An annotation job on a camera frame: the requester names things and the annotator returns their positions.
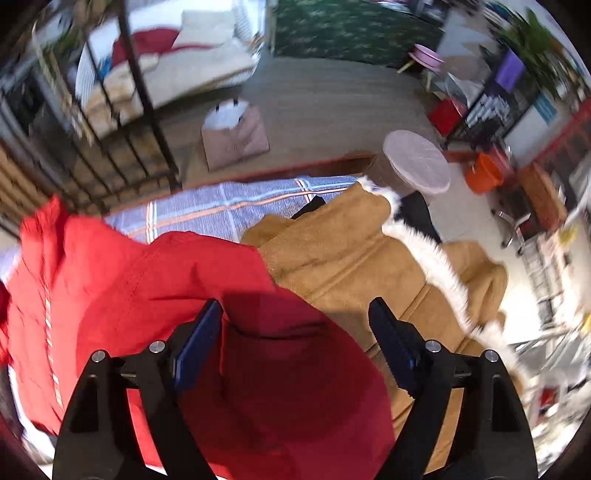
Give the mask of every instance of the stool leg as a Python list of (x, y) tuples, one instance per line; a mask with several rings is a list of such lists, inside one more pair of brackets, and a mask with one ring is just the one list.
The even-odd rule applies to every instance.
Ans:
[(409, 61), (407, 62), (407, 64), (406, 64), (404, 67), (402, 67), (402, 68), (401, 68), (401, 69), (400, 69), (400, 70), (399, 70), (397, 73), (402, 73), (402, 72), (404, 72), (405, 70), (408, 70), (408, 69), (409, 69), (410, 67), (412, 67), (413, 65), (414, 65), (414, 60), (412, 60), (412, 59), (411, 59), (411, 60), (409, 60)]
[(427, 93), (431, 92), (431, 81), (433, 80), (433, 72), (429, 70), (427, 73)]

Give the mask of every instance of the red pillow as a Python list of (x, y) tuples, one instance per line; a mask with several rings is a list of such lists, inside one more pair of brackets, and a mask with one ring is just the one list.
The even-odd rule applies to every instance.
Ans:
[[(137, 57), (145, 53), (165, 53), (171, 50), (177, 39), (179, 30), (174, 28), (153, 28), (151, 30), (139, 30), (131, 34), (131, 40), (135, 44)], [(113, 43), (112, 67), (127, 60), (125, 50), (121, 44), (121, 37)]]

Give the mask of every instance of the red jacket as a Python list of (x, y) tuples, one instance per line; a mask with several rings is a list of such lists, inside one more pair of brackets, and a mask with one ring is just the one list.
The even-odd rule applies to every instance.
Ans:
[[(188, 232), (143, 245), (69, 216), (58, 199), (23, 222), (21, 238), (0, 351), (33, 422), (57, 434), (94, 350), (139, 352), (213, 297), (221, 340), (180, 406), (215, 472), (362, 480), (379, 470), (394, 442), (380, 373), (322, 312), (277, 287), (254, 248)], [(144, 460), (160, 465), (132, 393)]]

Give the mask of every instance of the plaid bed sheet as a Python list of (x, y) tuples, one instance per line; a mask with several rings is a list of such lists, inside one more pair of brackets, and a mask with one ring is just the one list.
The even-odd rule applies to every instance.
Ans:
[[(105, 222), (134, 240), (151, 243), (166, 232), (181, 231), (239, 242), (248, 228), (274, 213), (286, 218), (315, 195), (330, 201), (355, 182), (354, 177), (301, 177), (256, 183), (226, 182), (185, 190), (110, 215)], [(0, 252), (0, 278), (6, 281), (19, 248)]]

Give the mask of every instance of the green patterned curtain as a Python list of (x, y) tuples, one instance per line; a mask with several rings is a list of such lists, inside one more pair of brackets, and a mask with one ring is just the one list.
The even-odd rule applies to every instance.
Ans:
[(401, 67), (415, 43), (437, 49), (443, 30), (363, 0), (279, 0), (275, 54)]

